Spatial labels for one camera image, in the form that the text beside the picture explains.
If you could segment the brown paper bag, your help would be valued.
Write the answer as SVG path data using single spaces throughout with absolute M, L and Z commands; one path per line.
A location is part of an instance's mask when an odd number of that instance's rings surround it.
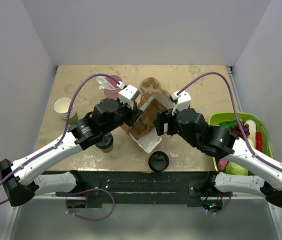
M 163 139 L 162 135 L 157 135 L 154 126 L 157 114 L 159 111 L 172 109 L 173 103 L 170 100 L 170 93 L 163 90 L 160 83 L 142 82 L 140 90 L 140 101 L 137 107 L 143 113 L 132 127 L 124 124 L 121 129 L 146 153 L 150 153 Z

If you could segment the black cup lid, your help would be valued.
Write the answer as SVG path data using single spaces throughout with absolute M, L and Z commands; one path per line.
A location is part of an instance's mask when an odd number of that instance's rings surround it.
M 96 144 L 113 144 L 114 139 L 113 139 L 113 135 L 111 133 L 107 133 L 103 136 L 102 140 Z

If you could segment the green paper coffee cup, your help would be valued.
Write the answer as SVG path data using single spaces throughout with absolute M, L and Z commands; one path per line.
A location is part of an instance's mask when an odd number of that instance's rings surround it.
M 96 144 L 97 148 L 100 149 L 103 153 L 109 153 L 113 150 L 113 144 Z

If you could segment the cardboard two-cup carrier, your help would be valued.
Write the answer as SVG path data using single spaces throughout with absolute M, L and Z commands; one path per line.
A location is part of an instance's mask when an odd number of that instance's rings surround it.
M 166 108 L 158 101 L 152 101 L 144 110 L 135 125 L 130 129 L 130 133 L 136 138 L 140 139 L 147 135 L 154 128 L 154 121 L 157 119 L 158 111 Z

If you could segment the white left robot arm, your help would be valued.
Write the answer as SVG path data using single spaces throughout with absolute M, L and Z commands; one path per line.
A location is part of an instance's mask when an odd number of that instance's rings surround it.
M 19 160 L 0 161 L 0 182 L 12 207 L 30 201 L 39 191 L 35 179 L 58 162 L 100 143 L 104 136 L 126 124 L 133 126 L 143 111 L 136 103 L 103 99 L 93 111 L 67 127 L 56 140 Z

